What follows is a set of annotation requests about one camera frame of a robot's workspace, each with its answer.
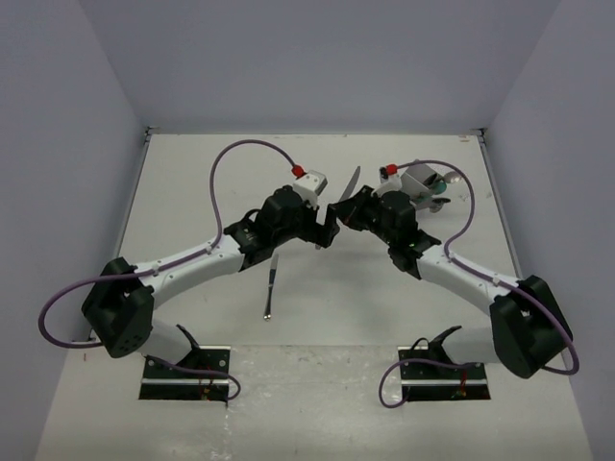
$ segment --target green object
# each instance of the green object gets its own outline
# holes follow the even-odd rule
[[[438,181],[430,189],[433,195],[439,195],[446,190],[446,183],[444,181]]]

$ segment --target black cable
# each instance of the black cable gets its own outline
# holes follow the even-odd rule
[[[423,336],[423,337],[417,339],[416,341],[414,341],[414,344],[412,346],[410,346],[410,350],[409,351],[413,352],[421,341],[425,341],[428,346],[430,345],[430,340],[427,339],[425,336]]]
[[[250,219],[254,213],[258,213],[259,211],[260,211],[260,209],[258,209],[258,208],[252,208],[250,211],[248,211],[243,216],[243,219]]]

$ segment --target metal base plate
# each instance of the metal base plate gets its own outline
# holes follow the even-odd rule
[[[413,351],[409,348],[398,348],[398,355],[400,360],[428,358],[428,351],[426,346],[419,346]],[[482,364],[465,371],[448,370],[421,363],[407,364],[400,367],[400,370],[402,396],[406,401],[491,399],[487,375]]]
[[[191,368],[229,372],[230,347],[203,346],[192,358]],[[151,360],[145,362],[141,380],[140,400],[208,400],[227,401],[227,379],[199,379],[168,369]]]

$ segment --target white robotic arm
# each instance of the white robotic arm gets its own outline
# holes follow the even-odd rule
[[[419,229],[407,187],[397,167],[388,165],[381,169],[379,187],[363,186],[330,207],[345,226],[370,231],[386,243],[398,269],[446,288],[489,316],[491,328],[451,328],[438,335],[430,342],[432,362],[501,362],[525,378],[545,367],[563,351],[566,336],[572,338],[547,283],[500,275],[447,252],[447,244]]]
[[[205,281],[261,263],[292,238],[328,248],[339,226],[330,209],[324,225],[316,221],[318,196],[326,185],[324,175],[308,171],[276,190],[261,209],[248,212],[197,247],[136,265],[121,257],[111,261],[103,276],[142,276],[98,282],[82,306],[110,356],[140,352],[179,363],[193,346],[190,338],[185,331],[157,321],[155,309]]]

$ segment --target robotic arm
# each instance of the robotic arm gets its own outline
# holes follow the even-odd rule
[[[155,261],[132,265],[120,257],[109,262],[102,276],[145,274],[96,283],[82,306],[109,355],[119,358],[140,352],[182,362],[193,340],[182,328],[153,319],[154,310],[204,281],[261,263],[292,238],[329,247],[339,233],[332,209],[324,225],[316,222],[318,196],[326,186],[324,175],[308,171],[292,185],[277,189],[261,209],[227,226],[219,239]]]
[[[453,254],[448,244],[419,229],[416,205],[395,165],[381,169],[381,185],[363,186],[352,198],[330,205],[355,231],[370,231],[388,245],[393,264],[416,279],[438,284],[490,316],[491,328],[450,328],[430,345],[444,363],[499,361],[516,376],[531,377],[566,344],[553,318],[572,338],[549,286],[532,276],[504,276]],[[537,309],[532,299],[548,309]]]
[[[277,189],[260,209],[248,211],[241,220],[222,229],[213,194],[213,174],[220,158],[242,144],[260,144],[278,151],[291,163],[297,179]],[[454,172],[442,177],[426,167],[427,163],[448,166]],[[406,171],[399,175],[398,168],[404,166]],[[416,211],[423,208],[439,211],[450,200],[433,196],[443,192],[446,183],[460,178],[470,189],[472,211],[464,229],[443,244],[419,229]],[[427,359],[405,359],[389,367],[380,385],[384,406],[393,408],[404,403],[388,404],[381,392],[386,377],[403,363],[418,362],[456,370],[473,366],[470,362],[501,362],[514,375],[524,378],[541,368],[563,375],[577,372],[578,357],[572,345],[572,332],[545,281],[535,276],[518,280],[500,275],[450,250],[450,243],[469,228],[474,212],[472,185],[456,167],[439,160],[383,167],[380,186],[365,185],[354,197],[329,205],[325,223],[321,225],[316,221],[318,197],[326,185],[324,175],[315,171],[305,173],[273,144],[254,139],[231,144],[214,161],[209,178],[218,234],[210,241],[166,258],[138,264],[130,264],[122,257],[110,261],[102,277],[75,282],[47,301],[38,317],[41,334],[52,344],[68,349],[104,346],[113,358],[140,352],[184,373],[227,377],[237,385],[237,392],[230,400],[239,392],[238,381],[224,373],[199,371],[189,366],[195,363],[192,356],[195,354],[191,353],[198,349],[198,344],[184,328],[154,319],[154,310],[204,281],[261,263],[290,239],[299,238],[328,248],[339,233],[336,222],[339,219],[350,229],[375,234],[388,246],[388,254],[399,270],[443,286],[475,305],[491,320],[491,328],[449,328],[430,341]],[[50,307],[66,293],[91,283],[94,286],[82,312],[100,342],[67,343],[53,337],[45,327]],[[573,357],[572,370],[549,368],[547,363],[565,347]]]

